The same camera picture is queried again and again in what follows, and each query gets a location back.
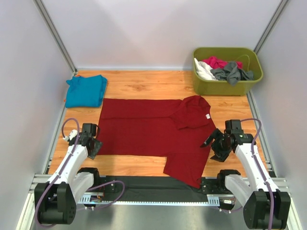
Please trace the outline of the dark red t shirt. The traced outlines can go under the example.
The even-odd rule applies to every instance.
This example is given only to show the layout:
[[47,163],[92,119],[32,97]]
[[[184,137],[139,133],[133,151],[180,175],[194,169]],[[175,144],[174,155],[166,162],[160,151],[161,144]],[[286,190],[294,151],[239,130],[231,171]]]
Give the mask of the dark red t shirt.
[[201,96],[176,100],[104,99],[99,118],[101,155],[165,157],[164,173],[195,188],[215,130],[209,103]]

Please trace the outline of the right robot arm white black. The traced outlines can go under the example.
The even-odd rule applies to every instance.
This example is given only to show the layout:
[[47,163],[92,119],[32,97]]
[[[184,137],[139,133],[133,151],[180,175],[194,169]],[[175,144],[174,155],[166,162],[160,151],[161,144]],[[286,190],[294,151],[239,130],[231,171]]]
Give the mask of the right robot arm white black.
[[287,225],[291,198],[272,180],[259,156],[256,136],[246,134],[241,120],[226,120],[225,130],[216,129],[201,147],[211,147],[211,159],[224,162],[233,152],[246,172],[245,182],[237,170],[221,170],[216,188],[229,191],[243,208],[246,226],[253,230],[284,230]]

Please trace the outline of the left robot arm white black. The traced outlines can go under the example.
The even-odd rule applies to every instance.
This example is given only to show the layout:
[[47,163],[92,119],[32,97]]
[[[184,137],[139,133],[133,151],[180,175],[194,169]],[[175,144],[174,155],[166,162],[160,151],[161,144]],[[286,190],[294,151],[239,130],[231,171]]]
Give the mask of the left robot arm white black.
[[46,182],[38,183],[34,189],[35,221],[41,227],[71,224],[83,194],[100,189],[98,169],[81,167],[86,159],[93,160],[102,147],[97,140],[99,131],[98,125],[84,123],[80,132],[73,130],[64,137],[69,145],[63,161]]

